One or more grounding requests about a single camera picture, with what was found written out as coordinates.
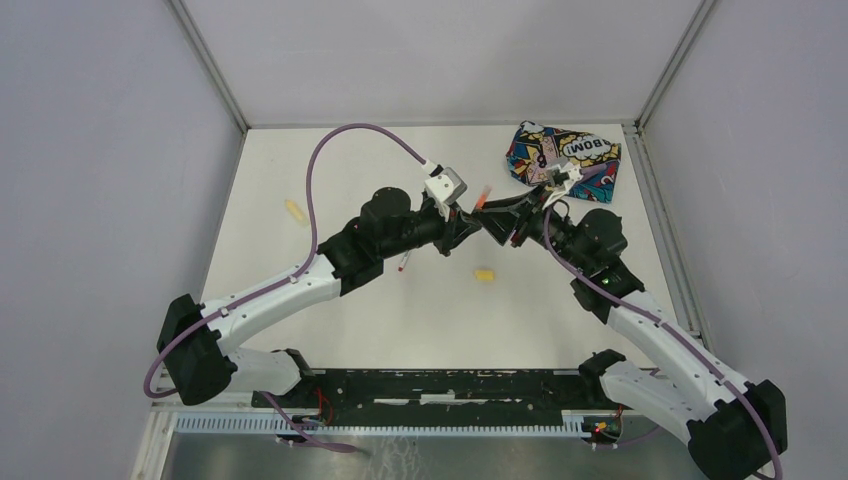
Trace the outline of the red white pen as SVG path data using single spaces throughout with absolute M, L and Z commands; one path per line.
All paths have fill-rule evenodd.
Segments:
M 408 250 L 402 255 L 400 263 L 399 263 L 398 268 L 397 268 L 397 270 L 399 272 L 403 272 L 405 270 L 411 254 L 412 254 L 412 251 Z

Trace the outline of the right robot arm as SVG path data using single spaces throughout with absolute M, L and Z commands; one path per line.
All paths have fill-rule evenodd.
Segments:
M 536 194 L 488 201 L 473 217 L 499 244 L 532 240 L 574 277 L 580 306 L 628 339 L 662 373 L 642 372 L 611 351 L 595 355 L 577 382 L 591 408 L 629 407 L 683 443 L 709 479 L 785 476 L 786 398 L 771 381 L 755 384 L 710 353 L 663 311 L 621 259 L 622 219 L 598 208 L 578 223 Z

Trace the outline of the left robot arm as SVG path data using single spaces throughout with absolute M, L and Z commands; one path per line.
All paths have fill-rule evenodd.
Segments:
M 314 255 L 259 286 L 207 304 L 184 294 L 172 300 L 157 340 L 158 359 L 187 406 L 227 389 L 275 390 L 290 407 L 306 405 L 314 381 L 287 352 L 258 352 L 243 343 L 275 323 L 317 303 L 351 293 L 384 272 L 387 259 L 426 245 L 448 256 L 481 224 L 457 204 L 442 215 L 424 196 L 419 210 L 406 192 L 384 187 L 358 216 L 320 243 Z

